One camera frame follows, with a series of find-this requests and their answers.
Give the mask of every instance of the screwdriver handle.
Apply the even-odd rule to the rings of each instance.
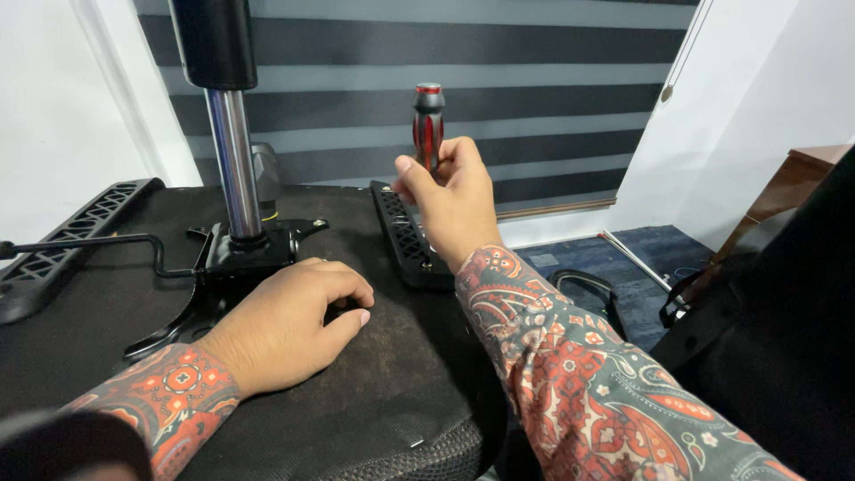
[[[442,108],[445,97],[442,86],[423,83],[416,86],[413,108],[413,143],[416,145],[416,161],[427,171],[436,173],[439,168],[439,145],[442,144]]]

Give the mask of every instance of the hand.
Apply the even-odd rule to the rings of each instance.
[[[475,249],[502,243],[492,181],[472,139],[457,137],[442,143],[437,181],[411,157],[398,157],[395,168],[398,179],[392,190],[419,205],[427,241],[451,272],[457,274]]]
[[[323,326],[327,306],[347,297],[374,305],[374,290],[353,269],[306,259],[265,279],[193,344],[229,368],[241,399],[288,388],[332,364],[368,322],[368,311],[354,309]]]

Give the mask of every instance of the striped window blind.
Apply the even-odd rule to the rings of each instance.
[[[366,187],[412,154],[416,83],[439,82],[445,137],[475,139],[499,212],[612,200],[698,0],[250,0],[253,141],[284,183]],[[206,185],[201,89],[166,0],[139,21]]]

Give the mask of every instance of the fingernail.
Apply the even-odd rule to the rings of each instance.
[[[395,159],[395,169],[398,169],[399,174],[403,174],[413,166],[412,160],[409,157],[401,156]]]

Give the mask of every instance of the wooden furniture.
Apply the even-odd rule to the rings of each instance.
[[[752,227],[775,214],[800,206],[850,147],[852,144],[792,149],[734,232],[712,256],[711,264],[726,258],[736,241]]]

